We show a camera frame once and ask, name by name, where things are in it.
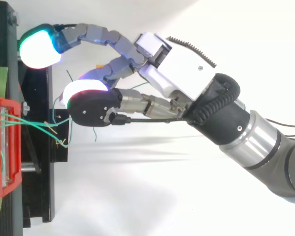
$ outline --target screw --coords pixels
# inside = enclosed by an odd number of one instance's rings
[[[23,115],[27,116],[29,111],[30,111],[29,105],[27,104],[27,102],[23,102],[22,103],[22,113],[23,113]]]

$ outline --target red plastic crate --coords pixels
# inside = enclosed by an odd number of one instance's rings
[[[9,108],[9,114],[20,117],[21,105],[12,100],[0,99],[0,108]],[[9,126],[8,128],[8,166],[9,166],[9,182],[2,187],[1,173],[1,138],[0,138],[0,198],[13,191],[22,182],[21,173],[21,126],[19,124]]]

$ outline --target white background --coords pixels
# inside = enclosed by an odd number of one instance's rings
[[[190,41],[235,78],[240,99],[295,124],[295,0],[10,0],[18,37],[41,23],[93,23],[133,40],[145,31]],[[83,43],[54,66],[54,98],[117,54]],[[130,88],[143,80],[119,82]],[[149,85],[138,88],[159,95]],[[295,130],[281,129],[292,134]],[[68,163],[55,166],[56,216],[25,236],[295,234],[295,205],[273,195],[183,123],[73,126]]]

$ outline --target black coiled cable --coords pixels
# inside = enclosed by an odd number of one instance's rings
[[[222,86],[228,87],[228,90],[203,107],[195,110],[194,115],[199,125],[204,125],[212,115],[236,101],[240,94],[240,87],[232,77],[224,74],[216,74],[214,80],[219,82]]]

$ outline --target robotic hand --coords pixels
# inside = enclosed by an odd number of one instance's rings
[[[132,43],[117,31],[96,25],[55,25],[50,30],[51,27],[48,26],[49,36],[59,54],[81,41],[109,44],[121,54],[65,88],[61,99],[77,124],[107,126],[184,120],[270,191],[295,203],[295,140],[287,138],[256,111],[247,110],[237,99],[240,88],[236,81],[216,74],[216,65],[197,48],[150,32],[140,34]],[[120,78],[135,72],[170,102],[115,88]],[[118,112],[138,112],[151,119],[132,119]]]

